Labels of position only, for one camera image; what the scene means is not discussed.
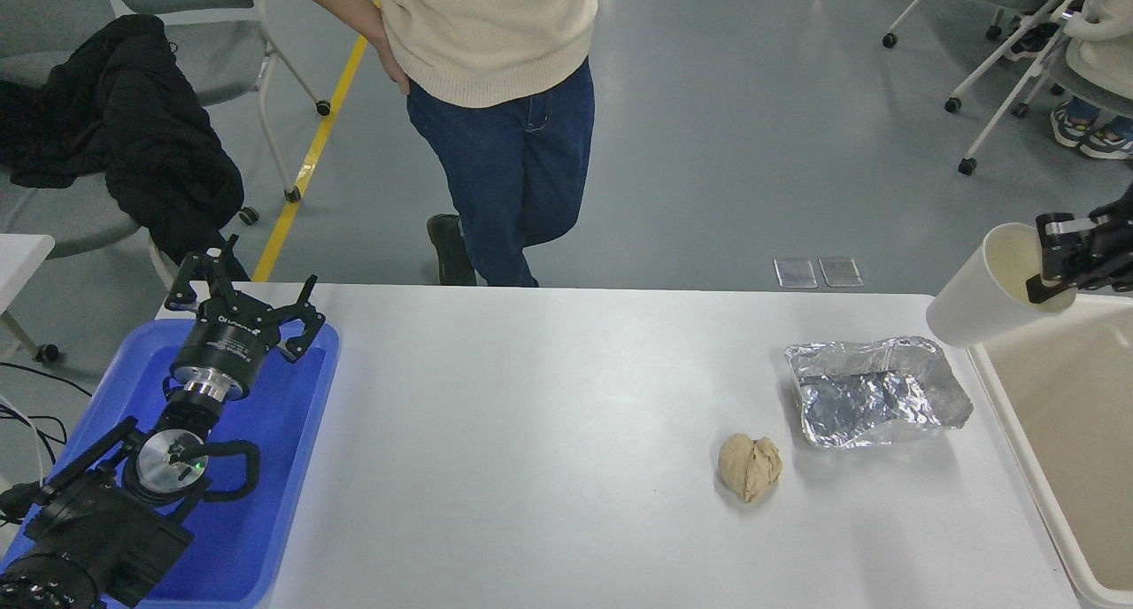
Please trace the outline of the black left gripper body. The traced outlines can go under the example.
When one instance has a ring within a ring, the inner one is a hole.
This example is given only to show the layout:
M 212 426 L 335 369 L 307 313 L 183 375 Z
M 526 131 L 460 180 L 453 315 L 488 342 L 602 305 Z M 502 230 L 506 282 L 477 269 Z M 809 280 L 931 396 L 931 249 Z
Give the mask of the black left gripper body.
M 211 370 L 224 374 L 235 389 L 252 389 L 269 351 L 281 338 L 272 310 L 252 295 L 235 295 L 235 307 L 222 297 L 203 301 L 174 355 L 174 380 L 187 384 L 193 374 Z

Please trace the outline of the person's hand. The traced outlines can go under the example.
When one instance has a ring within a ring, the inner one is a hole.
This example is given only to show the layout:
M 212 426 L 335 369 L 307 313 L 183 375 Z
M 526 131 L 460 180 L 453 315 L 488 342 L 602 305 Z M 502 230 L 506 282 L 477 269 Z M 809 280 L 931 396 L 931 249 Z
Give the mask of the person's hand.
M 394 55 L 389 40 L 384 36 L 367 40 L 370 48 L 375 50 L 376 55 L 380 57 L 381 68 L 386 72 L 389 80 L 397 84 L 397 88 L 402 96 L 409 96 L 412 93 L 412 80 L 410 80 L 408 72 L 404 72 L 404 68 L 397 61 L 397 55 Z

